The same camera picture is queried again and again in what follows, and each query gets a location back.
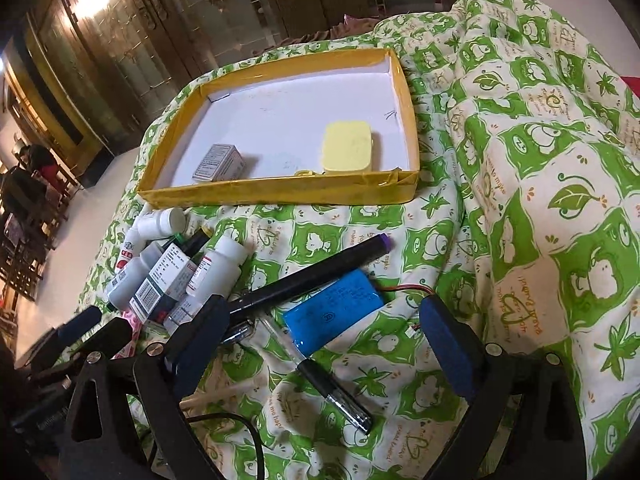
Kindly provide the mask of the white green medicine carton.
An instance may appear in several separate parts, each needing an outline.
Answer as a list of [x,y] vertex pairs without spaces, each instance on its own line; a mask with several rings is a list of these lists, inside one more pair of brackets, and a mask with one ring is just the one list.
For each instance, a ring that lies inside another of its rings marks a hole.
[[129,301],[142,324],[162,325],[186,293],[198,265],[176,243],[170,243]]

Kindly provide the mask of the white red-label bottle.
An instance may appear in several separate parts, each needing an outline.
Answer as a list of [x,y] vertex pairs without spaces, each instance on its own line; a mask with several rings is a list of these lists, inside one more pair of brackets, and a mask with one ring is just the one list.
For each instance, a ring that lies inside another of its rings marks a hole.
[[186,286],[186,294],[200,304],[205,304],[211,296],[228,298],[247,255],[242,244],[230,236],[222,236],[201,258]]

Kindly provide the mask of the white pill bottle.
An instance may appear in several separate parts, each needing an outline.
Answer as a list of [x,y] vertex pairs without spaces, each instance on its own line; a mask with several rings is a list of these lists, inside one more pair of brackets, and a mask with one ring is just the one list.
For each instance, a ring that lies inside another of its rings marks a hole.
[[142,240],[163,240],[180,234],[186,228],[186,214],[179,207],[154,210],[144,214],[136,223]]

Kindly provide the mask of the black purple marker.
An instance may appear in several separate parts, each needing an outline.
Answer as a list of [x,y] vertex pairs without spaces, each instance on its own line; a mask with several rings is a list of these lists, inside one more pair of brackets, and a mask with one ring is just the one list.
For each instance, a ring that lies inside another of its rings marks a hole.
[[252,316],[255,312],[285,304],[385,256],[392,247],[393,243],[388,235],[382,233],[372,236],[231,301],[229,312],[232,316]]

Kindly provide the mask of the blue battery pack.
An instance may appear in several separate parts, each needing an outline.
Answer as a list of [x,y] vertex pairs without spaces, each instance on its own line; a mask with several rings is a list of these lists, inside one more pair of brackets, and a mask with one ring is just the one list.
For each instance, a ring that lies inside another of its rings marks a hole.
[[383,304],[367,275],[356,270],[286,311],[283,319],[296,348],[311,356]]

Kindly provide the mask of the grey medicine carton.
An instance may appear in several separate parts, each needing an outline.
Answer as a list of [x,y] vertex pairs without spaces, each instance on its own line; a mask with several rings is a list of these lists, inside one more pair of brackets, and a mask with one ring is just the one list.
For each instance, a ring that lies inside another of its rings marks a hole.
[[214,144],[194,170],[192,180],[195,182],[238,180],[244,169],[244,159],[234,145]]

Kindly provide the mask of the yellow rectangular tin box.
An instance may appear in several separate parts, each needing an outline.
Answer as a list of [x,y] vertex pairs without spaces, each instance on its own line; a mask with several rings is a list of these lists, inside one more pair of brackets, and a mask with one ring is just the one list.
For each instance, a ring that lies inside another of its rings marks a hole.
[[372,130],[367,122],[331,122],[322,141],[321,166],[326,174],[367,172],[372,166],[372,151]]

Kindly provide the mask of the dark pen on blanket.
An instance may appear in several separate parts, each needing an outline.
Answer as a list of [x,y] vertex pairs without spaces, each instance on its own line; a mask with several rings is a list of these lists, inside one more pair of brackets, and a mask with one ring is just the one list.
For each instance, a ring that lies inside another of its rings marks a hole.
[[252,320],[244,320],[239,323],[235,323],[226,330],[220,341],[220,345],[228,346],[229,344],[236,344],[238,341],[241,341],[254,333],[254,329],[255,324]]

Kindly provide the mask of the green white patterned blanket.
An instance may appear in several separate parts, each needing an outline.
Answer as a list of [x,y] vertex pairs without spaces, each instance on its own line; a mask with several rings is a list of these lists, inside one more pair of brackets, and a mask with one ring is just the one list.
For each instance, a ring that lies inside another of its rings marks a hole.
[[465,405],[418,326],[434,290],[480,338],[554,352],[591,478],[639,419],[639,100],[596,47],[538,0],[457,0],[366,34],[280,47],[271,62],[390,48],[416,112],[420,177],[403,205],[197,206],[189,226],[250,244],[244,294],[378,233],[385,304],[316,353],[370,408],[363,434],[300,376],[265,327],[218,352],[196,432],[230,479],[419,479]]

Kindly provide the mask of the seated person in red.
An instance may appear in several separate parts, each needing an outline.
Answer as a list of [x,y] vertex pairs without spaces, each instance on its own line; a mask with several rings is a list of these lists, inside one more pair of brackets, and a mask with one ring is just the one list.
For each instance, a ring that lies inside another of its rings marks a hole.
[[55,191],[62,194],[65,190],[64,183],[58,178],[58,162],[53,154],[43,145],[24,145],[18,152],[18,157],[26,165],[30,172],[38,172]]

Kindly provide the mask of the wooden glass cabinet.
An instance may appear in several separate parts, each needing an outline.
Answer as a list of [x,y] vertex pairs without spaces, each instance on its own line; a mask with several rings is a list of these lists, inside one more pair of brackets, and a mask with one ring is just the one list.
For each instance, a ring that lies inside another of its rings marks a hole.
[[352,18],[453,2],[1,0],[1,121],[95,181],[194,78]]

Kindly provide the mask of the yellow-edged white tray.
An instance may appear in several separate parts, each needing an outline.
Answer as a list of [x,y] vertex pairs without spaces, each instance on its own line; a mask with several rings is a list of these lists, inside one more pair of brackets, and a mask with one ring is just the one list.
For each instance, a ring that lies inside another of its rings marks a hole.
[[[372,130],[372,168],[326,174],[326,126],[362,120]],[[416,116],[398,57],[390,49],[333,50],[235,70],[198,84],[158,128],[138,182],[155,208],[201,205],[396,205],[416,194]],[[214,144],[232,144],[238,180],[195,182]]]

